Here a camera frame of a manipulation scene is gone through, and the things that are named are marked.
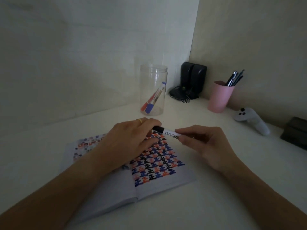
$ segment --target marker in jar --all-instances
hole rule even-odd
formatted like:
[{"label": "marker in jar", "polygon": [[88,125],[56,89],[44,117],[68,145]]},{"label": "marker in jar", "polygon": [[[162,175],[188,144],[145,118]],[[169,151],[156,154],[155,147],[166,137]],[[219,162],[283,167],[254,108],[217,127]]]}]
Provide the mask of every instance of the marker in jar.
[{"label": "marker in jar", "polygon": [[164,127],[154,126],[152,129],[154,131],[162,133],[163,135],[168,135],[168,136],[171,136],[171,137],[176,138],[176,139],[178,139],[178,137],[181,136],[181,134],[174,132],[174,131],[171,131],[171,130],[168,130]]}]

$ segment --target white table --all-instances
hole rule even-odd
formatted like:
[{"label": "white table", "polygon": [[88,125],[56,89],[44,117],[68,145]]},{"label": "white table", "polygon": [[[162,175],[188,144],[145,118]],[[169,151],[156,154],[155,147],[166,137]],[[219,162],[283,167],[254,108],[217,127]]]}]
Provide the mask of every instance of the white table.
[{"label": "white table", "polygon": [[[169,129],[193,124],[220,126],[239,158],[278,193],[307,213],[307,151],[279,138],[269,125],[264,137],[222,114],[207,110],[205,99],[182,103],[166,97],[157,116]],[[142,117],[138,104],[106,110],[0,139],[0,213],[56,176],[66,143],[108,132],[117,122]],[[168,140],[197,181],[121,207],[69,229],[258,229],[223,178],[193,150]]]}]

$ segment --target person's left hand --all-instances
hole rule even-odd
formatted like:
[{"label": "person's left hand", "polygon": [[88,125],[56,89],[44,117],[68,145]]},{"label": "person's left hand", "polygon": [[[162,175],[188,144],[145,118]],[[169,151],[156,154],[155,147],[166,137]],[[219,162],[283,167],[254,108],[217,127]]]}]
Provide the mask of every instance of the person's left hand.
[{"label": "person's left hand", "polygon": [[152,118],[117,123],[87,157],[99,171],[98,175],[103,176],[157,143],[159,139],[156,137],[144,139],[151,135],[154,126],[161,125],[159,120]]}]

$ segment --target transparent container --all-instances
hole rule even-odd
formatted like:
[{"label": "transparent container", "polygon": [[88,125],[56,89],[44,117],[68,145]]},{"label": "transparent container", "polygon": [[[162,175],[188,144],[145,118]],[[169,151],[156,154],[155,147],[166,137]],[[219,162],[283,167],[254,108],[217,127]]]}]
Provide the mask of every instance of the transparent container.
[{"label": "transparent container", "polygon": [[144,115],[163,113],[167,80],[167,66],[144,64],[140,73],[140,111]]}]

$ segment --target notebook page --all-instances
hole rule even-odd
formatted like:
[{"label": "notebook page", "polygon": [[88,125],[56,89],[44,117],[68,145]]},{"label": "notebook page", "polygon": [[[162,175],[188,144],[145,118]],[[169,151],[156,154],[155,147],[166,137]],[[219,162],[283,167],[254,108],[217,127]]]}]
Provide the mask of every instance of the notebook page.
[{"label": "notebook page", "polygon": [[160,141],[130,162],[139,200],[195,180],[161,133],[154,131],[151,137]]},{"label": "notebook page", "polygon": [[[105,135],[77,140],[66,145],[60,171],[91,151]],[[136,189],[128,166],[114,170],[102,179],[100,184],[82,204],[69,224],[77,224],[129,202],[136,201]]]}]

